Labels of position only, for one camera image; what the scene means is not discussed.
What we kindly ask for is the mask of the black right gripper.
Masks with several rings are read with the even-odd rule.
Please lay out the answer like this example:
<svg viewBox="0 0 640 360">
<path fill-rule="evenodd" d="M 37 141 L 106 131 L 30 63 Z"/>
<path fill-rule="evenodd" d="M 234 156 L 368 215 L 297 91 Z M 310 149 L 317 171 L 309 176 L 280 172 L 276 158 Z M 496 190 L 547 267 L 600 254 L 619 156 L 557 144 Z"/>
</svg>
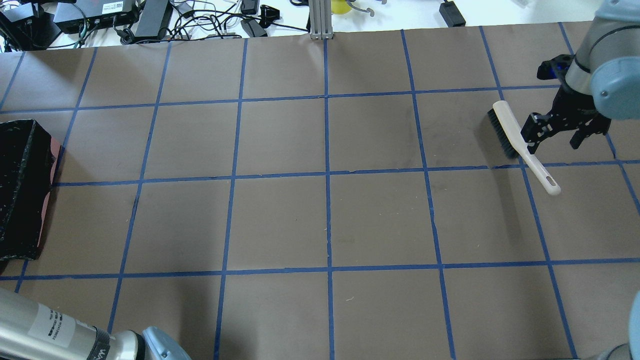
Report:
<svg viewBox="0 0 640 360">
<path fill-rule="evenodd" d="M 537 152 L 542 141 L 553 137 L 555 132 L 576 130 L 570 139 L 570 146 L 578 150 L 585 139 L 592 135 L 606 135 L 611 119 L 600 114 L 594 105 L 594 98 L 570 87 L 566 80 L 574 56 L 560 54 L 543 61 L 537 69 L 539 80 L 559 80 L 560 88 L 546 115 L 531 112 L 520 134 L 531 155 Z"/>
</svg>

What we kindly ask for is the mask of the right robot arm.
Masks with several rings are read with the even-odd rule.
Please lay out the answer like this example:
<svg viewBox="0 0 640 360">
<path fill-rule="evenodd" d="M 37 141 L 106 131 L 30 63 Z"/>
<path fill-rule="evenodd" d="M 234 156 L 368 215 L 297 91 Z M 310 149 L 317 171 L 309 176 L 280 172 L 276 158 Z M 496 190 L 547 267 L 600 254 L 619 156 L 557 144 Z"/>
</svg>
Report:
<svg viewBox="0 0 640 360">
<path fill-rule="evenodd" d="M 594 134 L 608 134 L 612 120 L 639 118 L 640 19 L 637 0 L 606 0 L 596 10 L 579 48 L 543 61 L 540 80 L 560 82 L 547 114 L 532 112 L 521 136 L 531 154 L 542 141 L 573 132 L 577 150 Z"/>
</svg>

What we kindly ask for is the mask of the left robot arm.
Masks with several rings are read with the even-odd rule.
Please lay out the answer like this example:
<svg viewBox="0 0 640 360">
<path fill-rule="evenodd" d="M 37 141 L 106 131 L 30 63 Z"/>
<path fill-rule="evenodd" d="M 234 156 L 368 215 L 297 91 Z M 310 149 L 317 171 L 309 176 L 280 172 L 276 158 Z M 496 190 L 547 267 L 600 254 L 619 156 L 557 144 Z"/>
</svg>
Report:
<svg viewBox="0 0 640 360">
<path fill-rule="evenodd" d="M 109 333 L 16 292 L 0 292 L 3 360 L 189 360 L 157 326 Z"/>
</svg>

